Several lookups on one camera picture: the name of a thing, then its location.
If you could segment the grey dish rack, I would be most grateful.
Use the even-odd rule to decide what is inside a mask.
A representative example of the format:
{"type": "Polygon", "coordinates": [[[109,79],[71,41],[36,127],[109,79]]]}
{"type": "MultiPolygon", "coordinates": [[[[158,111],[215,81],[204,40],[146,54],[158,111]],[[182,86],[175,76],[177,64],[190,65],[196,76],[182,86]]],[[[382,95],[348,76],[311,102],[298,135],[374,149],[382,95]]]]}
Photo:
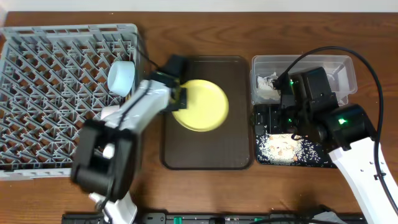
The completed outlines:
{"type": "Polygon", "coordinates": [[[116,61],[146,73],[134,24],[3,27],[1,179],[67,177],[79,132],[125,99],[108,88],[116,61]]]}

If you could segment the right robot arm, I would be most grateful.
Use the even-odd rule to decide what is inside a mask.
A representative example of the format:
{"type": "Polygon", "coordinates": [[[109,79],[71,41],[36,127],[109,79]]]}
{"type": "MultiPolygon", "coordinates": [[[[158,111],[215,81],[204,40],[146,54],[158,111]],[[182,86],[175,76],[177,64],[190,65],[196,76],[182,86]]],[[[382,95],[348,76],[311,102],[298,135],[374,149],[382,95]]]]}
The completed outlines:
{"type": "Polygon", "coordinates": [[[267,159],[303,144],[318,146],[343,174],[368,223],[397,222],[397,184],[365,110],[339,105],[323,67],[283,74],[272,84],[280,103],[257,104],[253,112],[257,145],[267,159]]]}

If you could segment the pink bowl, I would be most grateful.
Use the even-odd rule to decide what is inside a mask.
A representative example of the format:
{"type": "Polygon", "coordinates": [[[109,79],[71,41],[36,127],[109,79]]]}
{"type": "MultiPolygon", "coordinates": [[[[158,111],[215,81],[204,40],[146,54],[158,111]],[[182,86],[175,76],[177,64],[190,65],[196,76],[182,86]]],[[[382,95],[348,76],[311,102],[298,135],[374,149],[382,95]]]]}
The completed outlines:
{"type": "Polygon", "coordinates": [[[105,106],[100,113],[100,120],[104,119],[105,117],[109,116],[110,114],[114,113],[120,108],[119,105],[113,106],[105,106]]]}

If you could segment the crumpled white tissue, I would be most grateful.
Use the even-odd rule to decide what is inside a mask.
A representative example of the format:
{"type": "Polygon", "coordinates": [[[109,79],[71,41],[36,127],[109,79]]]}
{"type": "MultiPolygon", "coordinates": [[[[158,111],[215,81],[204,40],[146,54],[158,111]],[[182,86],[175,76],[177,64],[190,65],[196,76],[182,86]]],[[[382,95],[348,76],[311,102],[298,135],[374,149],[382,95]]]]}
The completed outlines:
{"type": "Polygon", "coordinates": [[[276,80],[278,76],[276,72],[267,77],[257,77],[257,94],[265,100],[279,100],[280,95],[278,90],[274,89],[273,81],[276,80]]]}

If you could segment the black waste tray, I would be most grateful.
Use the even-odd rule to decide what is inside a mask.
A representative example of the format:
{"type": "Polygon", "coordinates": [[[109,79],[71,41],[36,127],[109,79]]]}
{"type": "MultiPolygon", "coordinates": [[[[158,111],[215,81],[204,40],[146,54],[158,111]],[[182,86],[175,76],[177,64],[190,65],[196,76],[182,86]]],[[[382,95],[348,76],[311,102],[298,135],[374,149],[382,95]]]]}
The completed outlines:
{"type": "Polygon", "coordinates": [[[262,165],[334,168],[321,145],[280,126],[278,104],[254,105],[255,158],[262,165]]]}

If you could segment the blue bowl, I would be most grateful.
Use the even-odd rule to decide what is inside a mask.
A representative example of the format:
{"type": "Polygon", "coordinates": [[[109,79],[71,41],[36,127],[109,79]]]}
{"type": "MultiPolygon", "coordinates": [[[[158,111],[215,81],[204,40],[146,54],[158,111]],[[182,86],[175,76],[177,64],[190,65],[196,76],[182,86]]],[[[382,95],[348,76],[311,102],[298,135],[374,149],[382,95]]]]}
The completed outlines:
{"type": "Polygon", "coordinates": [[[135,64],[131,61],[116,61],[108,73],[108,88],[110,92],[125,97],[131,91],[135,80],[135,64]]]}

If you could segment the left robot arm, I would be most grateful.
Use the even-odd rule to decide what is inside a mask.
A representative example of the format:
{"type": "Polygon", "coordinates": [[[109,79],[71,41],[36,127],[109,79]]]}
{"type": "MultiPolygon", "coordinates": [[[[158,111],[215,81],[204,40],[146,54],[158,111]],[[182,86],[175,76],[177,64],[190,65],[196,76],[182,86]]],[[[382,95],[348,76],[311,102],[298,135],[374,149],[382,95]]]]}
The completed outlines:
{"type": "Polygon", "coordinates": [[[181,75],[155,70],[120,109],[85,121],[70,178],[94,199],[105,223],[133,223],[137,207],[129,188],[141,163],[140,135],[161,111],[185,107],[181,75]]]}

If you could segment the dark brown serving tray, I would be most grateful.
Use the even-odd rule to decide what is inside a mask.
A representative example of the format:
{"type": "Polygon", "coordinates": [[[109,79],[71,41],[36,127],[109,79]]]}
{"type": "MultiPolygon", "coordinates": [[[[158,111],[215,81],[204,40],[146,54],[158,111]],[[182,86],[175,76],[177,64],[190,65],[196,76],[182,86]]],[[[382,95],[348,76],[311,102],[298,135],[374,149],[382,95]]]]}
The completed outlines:
{"type": "Polygon", "coordinates": [[[171,170],[242,170],[253,161],[254,141],[249,124],[249,68],[240,56],[192,56],[184,76],[217,84],[228,97],[226,121],[208,132],[180,125],[163,115],[160,160],[171,170]]]}

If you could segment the yellow plate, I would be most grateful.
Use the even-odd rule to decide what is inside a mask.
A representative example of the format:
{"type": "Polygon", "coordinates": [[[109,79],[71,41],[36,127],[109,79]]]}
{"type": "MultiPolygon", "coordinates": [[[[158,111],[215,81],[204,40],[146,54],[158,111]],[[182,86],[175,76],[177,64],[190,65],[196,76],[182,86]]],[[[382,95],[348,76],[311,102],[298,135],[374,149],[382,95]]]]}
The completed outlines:
{"type": "Polygon", "coordinates": [[[218,85],[207,80],[189,80],[182,86],[187,89],[187,108],[172,113],[179,124],[197,132],[211,131],[223,124],[229,101],[218,85]]]}

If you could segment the rice and nut scraps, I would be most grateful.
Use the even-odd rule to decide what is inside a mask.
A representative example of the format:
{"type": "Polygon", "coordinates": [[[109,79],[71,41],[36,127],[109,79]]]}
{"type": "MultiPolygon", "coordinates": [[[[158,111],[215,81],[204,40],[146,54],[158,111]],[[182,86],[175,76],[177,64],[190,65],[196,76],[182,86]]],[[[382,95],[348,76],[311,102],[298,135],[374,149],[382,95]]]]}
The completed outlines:
{"type": "Polygon", "coordinates": [[[292,134],[256,135],[256,159],[261,164],[315,166],[325,161],[320,145],[292,134]]]}

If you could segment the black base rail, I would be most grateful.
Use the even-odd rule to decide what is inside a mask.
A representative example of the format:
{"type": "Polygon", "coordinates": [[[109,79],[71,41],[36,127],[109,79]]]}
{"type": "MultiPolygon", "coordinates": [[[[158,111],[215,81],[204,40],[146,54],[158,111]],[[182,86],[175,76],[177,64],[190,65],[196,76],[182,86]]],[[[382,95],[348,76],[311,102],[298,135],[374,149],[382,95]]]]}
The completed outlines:
{"type": "Polygon", "coordinates": [[[358,213],[336,214],[328,207],[321,206],[312,213],[300,215],[294,213],[265,214],[220,214],[220,213],[168,213],[151,211],[139,213],[133,223],[141,224],[240,224],[240,223],[303,223],[305,220],[320,220],[327,223],[366,223],[363,215],[358,213]]]}

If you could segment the clear plastic bin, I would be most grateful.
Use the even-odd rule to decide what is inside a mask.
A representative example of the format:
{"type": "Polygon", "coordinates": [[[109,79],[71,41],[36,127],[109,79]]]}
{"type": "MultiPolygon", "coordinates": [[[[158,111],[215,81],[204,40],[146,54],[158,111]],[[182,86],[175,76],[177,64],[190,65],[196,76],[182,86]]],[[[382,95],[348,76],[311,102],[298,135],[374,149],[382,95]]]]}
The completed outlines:
{"type": "MultiPolygon", "coordinates": [[[[279,100],[265,100],[257,94],[257,77],[267,77],[276,72],[281,75],[298,55],[257,55],[252,59],[251,103],[278,104],[279,100]]],[[[299,72],[308,68],[323,67],[331,90],[336,94],[338,104],[348,103],[348,96],[357,92],[358,86],[352,59],[347,55],[309,55],[301,59],[290,70],[299,72]]]]}

